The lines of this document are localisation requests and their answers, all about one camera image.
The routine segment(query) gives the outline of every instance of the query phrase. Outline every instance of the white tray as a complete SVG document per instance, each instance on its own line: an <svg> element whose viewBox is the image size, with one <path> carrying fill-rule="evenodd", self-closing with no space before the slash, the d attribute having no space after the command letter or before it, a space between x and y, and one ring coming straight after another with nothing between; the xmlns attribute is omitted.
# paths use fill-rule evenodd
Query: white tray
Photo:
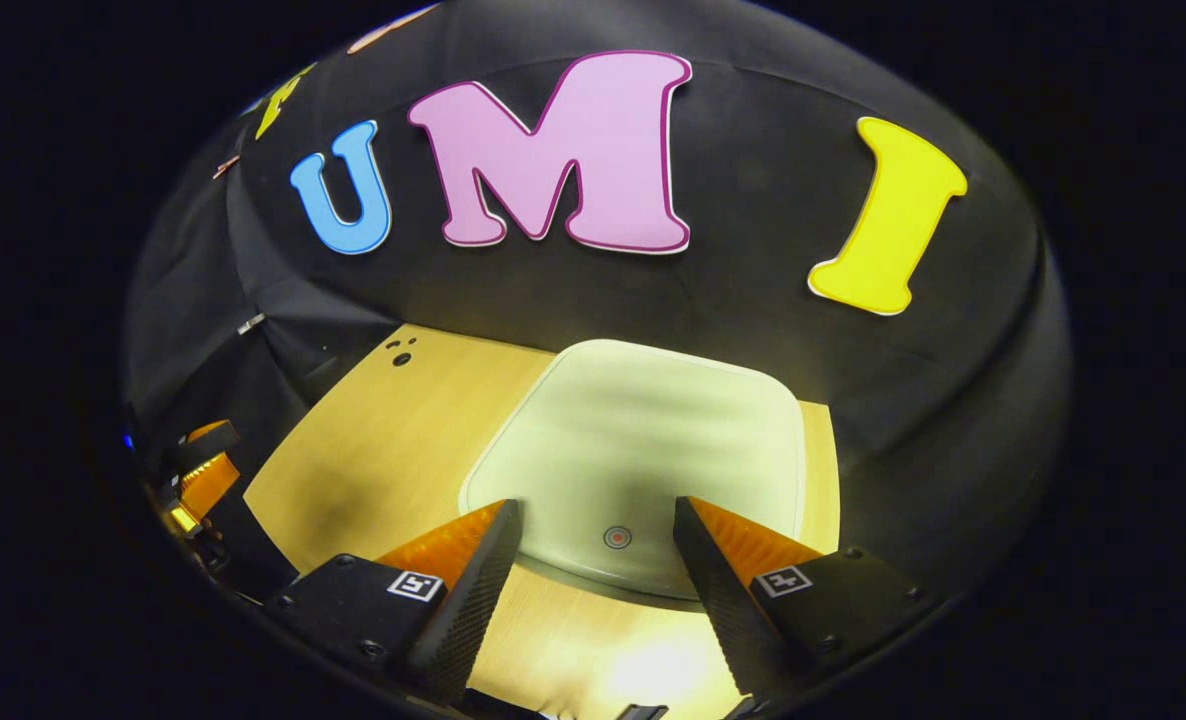
<svg viewBox="0 0 1186 720"><path fill-rule="evenodd" d="M517 498L524 556L593 584L690 601L672 542L683 495L797 539L805 496L797 399L747 368L588 340L559 353L500 427L465 478L460 511Z"/></svg>

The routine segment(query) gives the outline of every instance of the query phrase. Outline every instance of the black fabric backdrop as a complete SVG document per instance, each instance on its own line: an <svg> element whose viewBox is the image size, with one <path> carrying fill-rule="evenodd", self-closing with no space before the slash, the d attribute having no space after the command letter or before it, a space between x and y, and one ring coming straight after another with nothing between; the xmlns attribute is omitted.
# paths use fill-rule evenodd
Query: black fabric backdrop
<svg viewBox="0 0 1186 720"><path fill-rule="evenodd" d="M113 343L181 163L306 60L417 6L0 17L0 716L365 711L219 605L122 482ZM1186 716L1186 4L790 9L1026 179L1082 357L1075 435L1024 542L812 716Z"/></svg>
<svg viewBox="0 0 1186 720"><path fill-rule="evenodd" d="M573 60L623 49L694 68L670 113L688 250L593 250L562 223L542 242L516 228L487 249L439 242L447 208L410 104L482 79L534 127ZM329 387L310 378L329 367L340 377L346 357L409 321L551 352L613 337L772 375L830 407L841 542L945 594L977 582L1040 491L1067 415L1069 338L1022 184L950 110L790 18L727 0L446 4L357 55L319 59L256 141L261 115L228 120L199 151L132 273L126 400L152 469L178 437L228 418L244 437L235 461L254 477ZM898 318L817 300L804 282L868 192L863 115L914 129L969 183ZM378 125L374 154L398 219L383 246L340 255L317 241L287 177L363 119ZM342 163L325 176L349 187ZM359 212L353 193L332 196L342 217ZM556 216L578 200L567 183ZM263 323L237 336L256 313ZM270 543L251 542L244 488L212 520L235 556L278 566Z"/></svg>

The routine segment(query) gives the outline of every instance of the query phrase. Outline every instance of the screw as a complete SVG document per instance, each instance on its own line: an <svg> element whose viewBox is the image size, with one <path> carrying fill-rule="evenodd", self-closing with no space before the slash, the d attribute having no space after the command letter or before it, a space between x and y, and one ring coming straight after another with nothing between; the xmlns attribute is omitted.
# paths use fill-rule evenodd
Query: screw
<svg viewBox="0 0 1186 720"><path fill-rule="evenodd" d="M357 646L370 660L377 660L381 655L384 655L384 648L380 646L380 643L375 641L362 641L357 643Z"/></svg>

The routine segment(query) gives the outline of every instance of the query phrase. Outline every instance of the yellow letter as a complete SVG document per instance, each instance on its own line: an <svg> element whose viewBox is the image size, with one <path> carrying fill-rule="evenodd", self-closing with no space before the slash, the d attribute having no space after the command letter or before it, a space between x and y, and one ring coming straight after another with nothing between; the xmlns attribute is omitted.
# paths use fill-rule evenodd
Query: yellow letter
<svg viewBox="0 0 1186 720"><path fill-rule="evenodd" d="M286 81L286 85L278 88L273 91L273 95L269 95L269 104L264 107L264 119L260 120L260 127L255 130L255 140L259 140L264 134L264 130L269 129L273 120L276 120L278 114L282 110L282 102L286 102L287 97L295 91L295 87L300 85L300 78L304 77L304 74L313 69L313 65L300 70L299 74L295 74L295 77Z"/></svg>
<svg viewBox="0 0 1186 720"><path fill-rule="evenodd" d="M945 205L965 195L967 178L944 152L912 132L861 117L859 135L876 157L868 199L841 253L806 275L811 292L879 316L908 306L908 278L940 223Z"/></svg>

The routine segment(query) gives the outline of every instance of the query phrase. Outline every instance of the orange component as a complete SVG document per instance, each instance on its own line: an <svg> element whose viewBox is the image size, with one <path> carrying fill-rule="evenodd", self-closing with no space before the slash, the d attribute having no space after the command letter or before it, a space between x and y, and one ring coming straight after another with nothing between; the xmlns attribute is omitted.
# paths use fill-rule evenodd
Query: orange component
<svg viewBox="0 0 1186 720"><path fill-rule="evenodd" d="M713 536L713 542L722 552L726 563L735 571L745 588L753 582L755 575L823 556L822 552L812 550L731 510L700 501L699 497L686 499L694 506L709 536Z"/></svg>
<svg viewBox="0 0 1186 720"><path fill-rule="evenodd" d="M478 550L482 537L487 534L503 503L505 501L497 501L468 515L461 515L423 536L393 548L375 559L375 562L401 571L436 575L446 584L447 592L451 592L470 559L473 559L473 553Z"/></svg>
<svg viewBox="0 0 1186 720"><path fill-rule="evenodd" d="M180 479L180 503L195 518L203 518L238 477L241 473L229 461L227 452L221 452Z"/></svg>
<svg viewBox="0 0 1186 720"><path fill-rule="evenodd" d="M195 439L204 437L204 434L209 433L210 431L213 431L215 428L221 427L223 423L227 423L227 421L228 420L218 420L213 421L213 423L210 425L203 425L203 427L197 428L195 432L189 433L185 437L185 442L192 442L195 441Z"/></svg>

